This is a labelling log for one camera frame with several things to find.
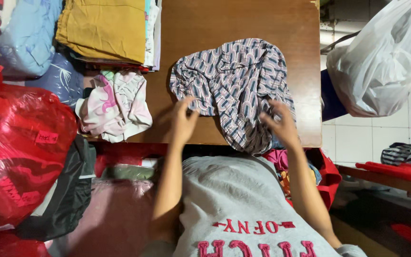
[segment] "red label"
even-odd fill
[[[58,134],[48,131],[39,131],[36,137],[36,143],[57,143]]]

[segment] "person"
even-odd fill
[[[285,104],[269,102],[282,116],[279,122],[267,114],[260,120],[288,150],[293,207],[284,199],[273,164],[262,157],[205,156],[182,163],[199,116],[187,115],[192,100],[187,97],[174,108],[150,242],[142,257],[366,256],[357,246],[342,245],[334,234]]]

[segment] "hand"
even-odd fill
[[[174,107],[174,116],[172,118],[172,138],[171,143],[183,147],[190,140],[195,130],[199,112],[193,111],[189,117],[186,116],[188,104],[195,98],[188,96],[178,101]]]
[[[297,137],[297,129],[294,125],[291,112],[286,104],[275,100],[269,100],[269,104],[274,108],[274,112],[282,116],[282,119],[280,121],[275,121],[265,113],[261,113],[259,118],[269,126],[286,148],[300,146],[300,141]]]

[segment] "gray sweatshirt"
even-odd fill
[[[264,158],[193,157],[183,163],[185,228],[177,246],[150,242],[142,257],[366,257],[332,248],[286,202]]]

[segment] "white plastic bag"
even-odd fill
[[[328,54],[334,89],[354,117],[389,116],[411,89],[411,0],[393,0],[349,46]]]

